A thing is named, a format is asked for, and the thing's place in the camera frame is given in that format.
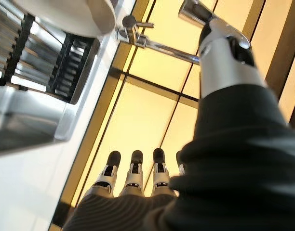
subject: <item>chrome faucet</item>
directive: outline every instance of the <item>chrome faucet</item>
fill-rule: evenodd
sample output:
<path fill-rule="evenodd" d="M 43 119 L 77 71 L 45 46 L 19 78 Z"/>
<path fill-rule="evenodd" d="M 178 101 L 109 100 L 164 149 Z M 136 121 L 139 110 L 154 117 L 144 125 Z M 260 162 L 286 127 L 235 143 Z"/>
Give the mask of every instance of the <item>chrome faucet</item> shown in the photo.
<path fill-rule="evenodd" d="M 124 43 L 129 43 L 141 48 L 150 48 L 164 54 L 173 56 L 178 59 L 182 59 L 187 62 L 191 62 L 199 65 L 200 58 L 196 55 L 189 54 L 163 44 L 149 40 L 148 36 L 140 34 L 138 27 L 154 28 L 153 23 L 139 23 L 132 15 L 126 16 L 123 19 L 124 28 L 119 29 L 117 32 L 117 39 Z"/>
<path fill-rule="evenodd" d="M 203 50 L 203 47 L 206 47 L 209 42 L 217 38 L 235 38 L 240 47 L 244 49 L 249 49 L 251 47 L 248 39 L 240 31 L 220 19 L 199 0 L 184 0 L 178 16 L 199 27 L 204 27 L 208 24 L 209 29 L 205 27 L 205 34 L 201 36 L 203 37 L 202 39 L 205 39 L 205 37 L 210 34 L 209 30 L 213 31 L 213 33 L 208 36 L 208 39 L 205 39 L 203 46 L 199 44 L 201 46 L 200 50 Z M 201 57 L 151 41 L 148 36 L 138 32 L 139 26 L 154 28 L 153 23 L 139 23 L 136 21 L 135 17 L 129 15 L 124 17 L 122 24 L 124 28 L 119 29 L 117 32 L 117 39 L 119 41 L 141 48 L 147 47 L 175 58 L 200 65 Z"/>

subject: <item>dish rack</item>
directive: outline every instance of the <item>dish rack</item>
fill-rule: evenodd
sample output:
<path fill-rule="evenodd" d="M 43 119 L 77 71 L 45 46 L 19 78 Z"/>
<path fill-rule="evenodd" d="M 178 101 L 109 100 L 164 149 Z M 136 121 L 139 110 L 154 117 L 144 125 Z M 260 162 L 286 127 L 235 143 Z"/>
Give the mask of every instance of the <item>dish rack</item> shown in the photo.
<path fill-rule="evenodd" d="M 61 31 L 0 0 L 0 86 L 75 104 L 87 78 L 81 74 L 93 43 L 94 38 Z"/>

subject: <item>yellow backlit wall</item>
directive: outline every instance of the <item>yellow backlit wall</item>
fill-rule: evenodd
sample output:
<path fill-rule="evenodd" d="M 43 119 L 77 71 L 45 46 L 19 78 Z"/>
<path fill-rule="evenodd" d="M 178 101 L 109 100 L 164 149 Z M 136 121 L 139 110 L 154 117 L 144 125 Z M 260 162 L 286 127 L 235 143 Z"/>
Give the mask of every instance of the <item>yellow backlit wall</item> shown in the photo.
<path fill-rule="evenodd" d="M 242 31 L 254 1 L 218 0 L 215 13 Z M 149 22 L 155 24 L 155 28 L 147 28 L 145 35 L 153 41 L 196 54 L 201 29 L 178 18 L 177 15 L 182 2 L 183 0 L 157 0 L 149 19 Z M 213 9 L 216 0 L 202 0 L 202 2 Z M 143 21 L 147 19 L 152 3 L 153 1 L 150 0 Z M 266 75 L 270 66 L 291 3 L 292 0 L 266 0 L 252 40 L 257 65 L 263 76 Z M 135 48 L 132 47 L 123 69 L 124 72 L 127 71 L 131 63 L 134 51 Z M 197 65 L 193 65 L 191 68 L 191 64 L 185 61 L 150 49 L 138 48 L 129 73 L 177 92 L 183 90 L 184 94 L 196 99 L 199 98 L 200 67 Z M 116 99 L 117 92 L 113 97 L 113 102 Z M 288 121 L 294 105 L 295 61 L 280 100 L 280 106 Z M 155 148 L 161 146 L 165 151 L 166 165 L 170 176 L 178 175 L 175 155 L 177 151 L 192 140 L 197 109 L 183 104 L 181 101 L 177 103 L 176 100 L 126 82 L 109 126 L 104 131 L 108 117 L 109 114 L 106 115 L 99 132 L 99 134 L 105 132 L 105 135 L 96 153 L 91 172 L 86 184 L 83 184 L 85 176 L 81 178 L 73 204 L 77 201 L 81 188 L 83 187 L 82 197 L 97 179 L 98 174 L 105 166 L 109 153 L 113 150 L 118 150 L 122 155 L 118 180 L 114 190 L 115 196 L 119 195 L 124 186 L 131 154 L 134 150 L 139 149 L 144 154 L 145 196 L 150 196 L 152 191 L 153 176 L 150 175 L 150 172 L 153 166 L 152 154 Z M 100 137 L 97 137 L 91 155 L 94 155 L 99 141 Z M 92 159 L 92 157 L 89 159 L 89 165 L 91 165 Z M 87 175 L 89 165 L 84 170 L 85 175 Z"/>

